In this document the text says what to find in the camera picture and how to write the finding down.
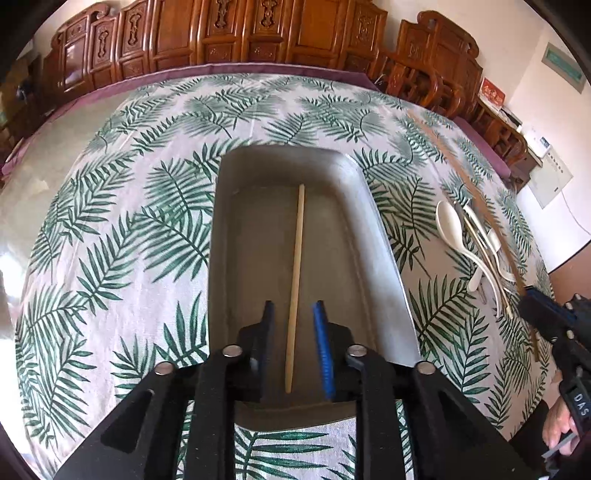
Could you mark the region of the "person's right hand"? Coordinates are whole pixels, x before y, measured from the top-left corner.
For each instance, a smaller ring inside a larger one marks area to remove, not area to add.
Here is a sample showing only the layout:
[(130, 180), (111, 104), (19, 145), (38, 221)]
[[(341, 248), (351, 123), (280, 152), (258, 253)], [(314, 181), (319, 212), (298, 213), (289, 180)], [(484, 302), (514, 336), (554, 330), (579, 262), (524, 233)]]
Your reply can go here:
[[(543, 425), (542, 438), (549, 449), (555, 448), (561, 441), (563, 434), (577, 432), (574, 420), (565, 401), (559, 397), (550, 408)], [(568, 444), (559, 448), (563, 456), (570, 456), (579, 443), (579, 437), (576, 436)]]

